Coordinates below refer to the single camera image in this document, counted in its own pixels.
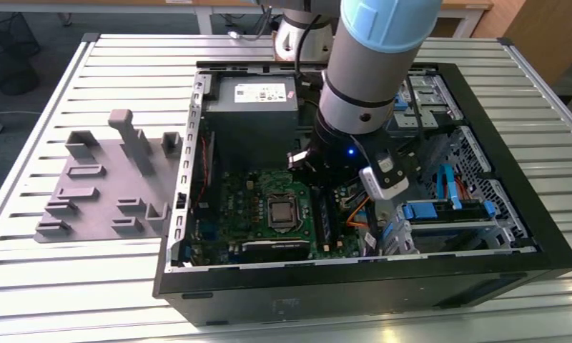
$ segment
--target cpu socket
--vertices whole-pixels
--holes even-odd
[[[291,194],[270,194],[266,205],[269,227],[279,234],[285,234],[295,227],[298,220],[295,198]]]

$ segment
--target floor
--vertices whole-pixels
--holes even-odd
[[[41,112],[58,83],[69,59],[85,32],[103,34],[197,34],[195,17],[191,14],[74,14],[73,25],[62,27],[55,14],[25,14],[27,24],[41,45],[41,52],[30,62],[41,77],[38,88],[21,95],[5,96],[0,93],[1,111]],[[251,31],[258,16],[247,15],[233,19],[237,29]],[[211,16],[213,31],[225,34],[219,16]],[[557,94],[572,95],[572,67],[557,82]],[[33,114],[1,114],[3,131],[0,134],[0,186],[17,158],[38,116]]]

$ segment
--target wooden cabinet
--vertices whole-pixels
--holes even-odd
[[[506,37],[548,84],[572,64],[572,0],[493,0],[473,37]]]

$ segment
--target light blue robot arm cap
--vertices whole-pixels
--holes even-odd
[[[366,48],[398,53],[421,45],[436,23],[441,0],[341,0],[346,31]]]

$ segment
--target slotted metal surface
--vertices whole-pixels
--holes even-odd
[[[67,133],[115,138],[113,108],[133,110],[147,138],[182,132],[194,63],[211,59],[271,60],[270,39],[102,35],[78,47],[0,193],[0,342],[572,342],[572,272],[470,309],[197,329],[151,298],[157,239],[33,241]],[[460,65],[572,246],[572,115],[516,59],[488,39],[430,39],[417,60]]]

